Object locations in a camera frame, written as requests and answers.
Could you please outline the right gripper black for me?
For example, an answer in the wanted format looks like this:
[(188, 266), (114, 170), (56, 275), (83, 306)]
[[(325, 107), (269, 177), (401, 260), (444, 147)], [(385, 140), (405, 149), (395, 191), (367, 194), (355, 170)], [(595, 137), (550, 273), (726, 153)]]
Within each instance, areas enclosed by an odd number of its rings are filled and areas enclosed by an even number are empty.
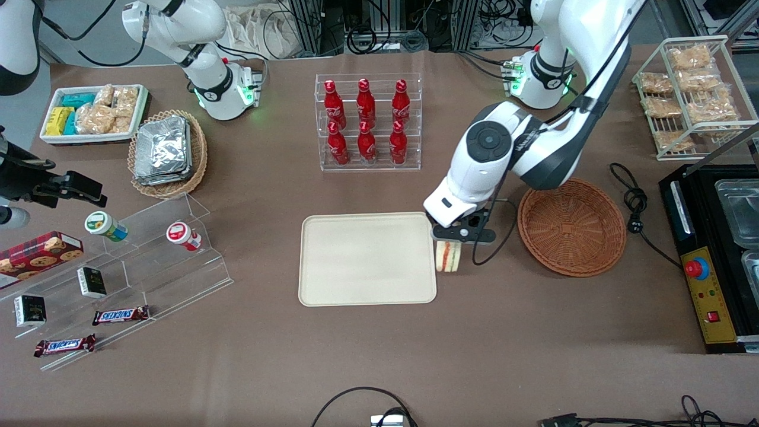
[[(6, 200), (55, 206), (58, 199), (76, 199), (106, 206), (108, 198), (103, 194), (103, 184), (85, 175), (68, 171), (57, 176), (49, 171), (55, 168), (52, 160), (42, 160), (9, 142), (1, 134), (1, 196)], [(35, 193), (42, 186), (42, 195)]]

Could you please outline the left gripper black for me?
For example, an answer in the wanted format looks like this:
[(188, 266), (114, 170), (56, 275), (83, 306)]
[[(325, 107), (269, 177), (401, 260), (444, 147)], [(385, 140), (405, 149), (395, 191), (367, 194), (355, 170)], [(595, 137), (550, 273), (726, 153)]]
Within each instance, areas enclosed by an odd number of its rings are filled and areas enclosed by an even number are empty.
[(433, 234), (450, 234), (453, 233), (482, 233), (495, 231), (488, 225), (490, 222), (491, 211), (475, 211), (471, 215), (462, 216), (454, 221), (450, 227), (444, 227), (437, 222), (433, 223)]

